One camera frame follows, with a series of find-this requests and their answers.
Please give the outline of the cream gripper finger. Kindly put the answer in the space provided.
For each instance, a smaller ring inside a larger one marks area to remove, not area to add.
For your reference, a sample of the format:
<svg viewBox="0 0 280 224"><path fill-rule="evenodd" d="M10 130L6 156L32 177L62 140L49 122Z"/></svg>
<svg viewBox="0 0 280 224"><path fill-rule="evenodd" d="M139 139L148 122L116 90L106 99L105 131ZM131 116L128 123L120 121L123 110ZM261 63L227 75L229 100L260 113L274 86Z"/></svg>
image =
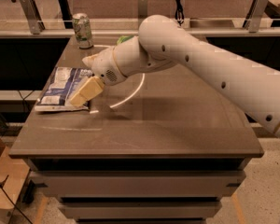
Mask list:
<svg viewBox="0 0 280 224"><path fill-rule="evenodd" d="M83 106L86 102L102 93L104 88L105 84L99 77L85 77L70 95L69 103L75 107Z"/></svg>
<svg viewBox="0 0 280 224"><path fill-rule="evenodd" d="M87 56L87 57L84 57L82 59L82 62L87 66L87 67L92 67L95 59L97 58L97 54L93 54L91 56Z"/></svg>

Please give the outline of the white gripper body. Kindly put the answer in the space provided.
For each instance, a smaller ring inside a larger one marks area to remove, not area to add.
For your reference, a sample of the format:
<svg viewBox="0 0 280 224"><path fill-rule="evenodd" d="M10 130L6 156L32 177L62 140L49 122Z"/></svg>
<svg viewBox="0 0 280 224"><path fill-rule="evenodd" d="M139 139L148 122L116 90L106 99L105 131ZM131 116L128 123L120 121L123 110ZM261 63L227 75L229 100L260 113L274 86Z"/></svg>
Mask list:
<svg viewBox="0 0 280 224"><path fill-rule="evenodd" d="M109 47L95 54L91 61L91 70L108 86L114 86L127 79L116 64L114 47Z"/></svg>

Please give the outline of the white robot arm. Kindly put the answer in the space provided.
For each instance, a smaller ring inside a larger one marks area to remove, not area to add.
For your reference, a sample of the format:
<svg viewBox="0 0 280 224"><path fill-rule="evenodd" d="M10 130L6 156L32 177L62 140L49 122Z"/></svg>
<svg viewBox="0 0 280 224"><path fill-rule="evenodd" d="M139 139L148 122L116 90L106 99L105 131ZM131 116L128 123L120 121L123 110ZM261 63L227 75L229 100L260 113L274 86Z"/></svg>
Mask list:
<svg viewBox="0 0 280 224"><path fill-rule="evenodd" d="M93 75L82 79L69 96L76 107L105 86L181 64L280 138L280 71L203 42L162 15L147 17L138 35L82 62Z"/></svg>

